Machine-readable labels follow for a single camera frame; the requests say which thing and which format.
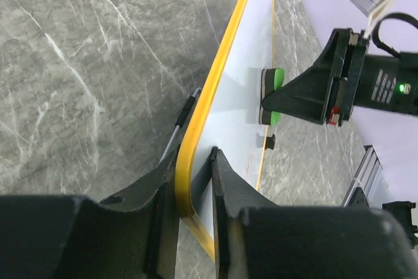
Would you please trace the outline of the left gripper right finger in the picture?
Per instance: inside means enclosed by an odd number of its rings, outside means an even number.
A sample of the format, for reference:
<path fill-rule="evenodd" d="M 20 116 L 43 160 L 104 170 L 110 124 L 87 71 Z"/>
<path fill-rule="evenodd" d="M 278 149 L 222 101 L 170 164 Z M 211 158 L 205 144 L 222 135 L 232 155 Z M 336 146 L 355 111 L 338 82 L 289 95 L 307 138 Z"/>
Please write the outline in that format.
<path fill-rule="evenodd" d="M 210 155 L 218 278 L 416 278 L 396 218 L 365 206 L 279 206 Z"/>

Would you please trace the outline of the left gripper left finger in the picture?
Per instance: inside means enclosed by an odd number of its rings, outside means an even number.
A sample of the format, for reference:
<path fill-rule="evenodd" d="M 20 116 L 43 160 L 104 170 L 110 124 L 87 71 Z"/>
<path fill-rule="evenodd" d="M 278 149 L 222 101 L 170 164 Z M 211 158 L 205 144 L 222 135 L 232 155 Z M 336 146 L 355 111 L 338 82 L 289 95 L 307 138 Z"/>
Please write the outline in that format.
<path fill-rule="evenodd" d="M 1 198 L 2 278 L 174 278 L 179 217 L 171 152 L 130 186 Z"/>

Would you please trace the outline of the yellow-framed whiteboard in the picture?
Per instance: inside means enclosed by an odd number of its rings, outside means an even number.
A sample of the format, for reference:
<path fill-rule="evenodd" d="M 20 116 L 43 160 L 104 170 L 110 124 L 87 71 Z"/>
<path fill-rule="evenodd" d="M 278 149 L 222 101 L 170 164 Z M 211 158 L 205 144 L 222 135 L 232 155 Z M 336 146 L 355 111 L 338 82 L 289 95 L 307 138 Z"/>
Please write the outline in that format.
<path fill-rule="evenodd" d="M 259 123 L 261 73 L 274 64 L 274 0 L 238 0 L 185 131 L 175 168 L 177 211 L 215 256 L 210 153 L 259 187 L 267 126 Z"/>

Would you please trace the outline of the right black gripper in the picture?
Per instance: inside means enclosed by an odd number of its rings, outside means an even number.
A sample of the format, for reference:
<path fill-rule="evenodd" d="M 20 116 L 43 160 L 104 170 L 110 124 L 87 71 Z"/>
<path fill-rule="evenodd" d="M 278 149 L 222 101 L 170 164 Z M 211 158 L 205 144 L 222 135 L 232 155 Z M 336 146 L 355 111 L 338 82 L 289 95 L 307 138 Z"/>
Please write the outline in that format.
<path fill-rule="evenodd" d="M 282 114 L 316 124 L 342 125 L 354 107 L 417 115 L 417 54 L 368 53 L 370 41 L 352 29 L 333 29 L 319 57 L 284 84 L 282 68 L 261 72 L 261 123 Z"/>

